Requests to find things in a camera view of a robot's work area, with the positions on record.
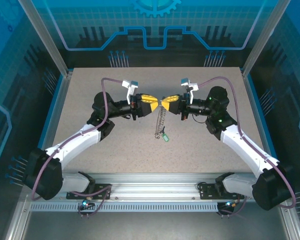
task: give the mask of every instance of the gray work surface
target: gray work surface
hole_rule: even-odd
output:
[[[238,67],[146,67],[146,68],[75,68],[69,84],[54,144],[78,131],[93,112],[94,97],[101,92],[103,77],[137,81],[138,93],[158,99],[185,91],[181,79],[202,83],[223,76],[234,85],[241,127],[259,146],[262,146],[243,78]],[[216,80],[199,91],[194,98],[206,99],[213,86],[227,89],[228,112],[236,119],[235,104],[230,87]],[[127,89],[118,83],[105,81],[105,89],[113,100],[125,100]],[[68,172],[86,173],[225,173],[250,172],[249,167],[227,145],[211,135],[205,124],[196,123],[190,115],[181,121],[180,115],[170,112],[165,117],[165,133],[170,141],[156,139],[155,129],[159,107],[152,114],[127,120],[113,118],[115,127],[108,137],[82,152],[66,167]],[[198,116],[198,121],[206,117]]]
[[[284,240],[279,209],[247,203],[240,216],[215,212],[100,212],[90,219],[69,212],[33,212],[23,240]]]

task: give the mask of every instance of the small green object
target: small green object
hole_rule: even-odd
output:
[[[168,135],[167,134],[162,134],[162,138],[163,138],[163,140],[165,141],[165,142],[169,142],[169,137],[168,137]]]

